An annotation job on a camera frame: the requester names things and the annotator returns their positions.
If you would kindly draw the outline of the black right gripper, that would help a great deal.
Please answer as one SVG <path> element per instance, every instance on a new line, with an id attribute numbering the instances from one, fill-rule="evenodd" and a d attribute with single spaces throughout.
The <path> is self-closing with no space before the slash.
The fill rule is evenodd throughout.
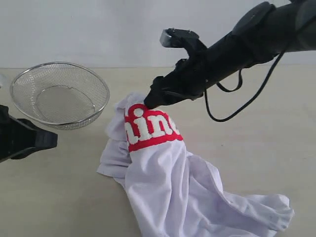
<path id="1" fill-rule="evenodd" d="M 153 80 L 144 104 L 148 109 L 155 109 L 187 99 L 196 100 L 203 96 L 208 76 L 209 61 L 207 58 L 179 60 L 172 72 Z"/>

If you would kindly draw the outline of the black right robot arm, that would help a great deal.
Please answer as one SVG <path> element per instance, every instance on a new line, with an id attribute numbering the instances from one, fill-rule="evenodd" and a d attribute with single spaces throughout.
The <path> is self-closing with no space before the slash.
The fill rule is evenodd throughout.
<path id="1" fill-rule="evenodd" d="M 183 48 L 189 57 L 179 60 L 171 73 L 154 79 L 144 101 L 150 109 L 200 98 L 205 89 L 231 74 L 267 63 L 282 52 L 315 50 L 316 3 L 293 0 L 276 7 L 262 2 L 210 47 L 195 32 L 175 28 L 163 30 L 160 43 Z"/>

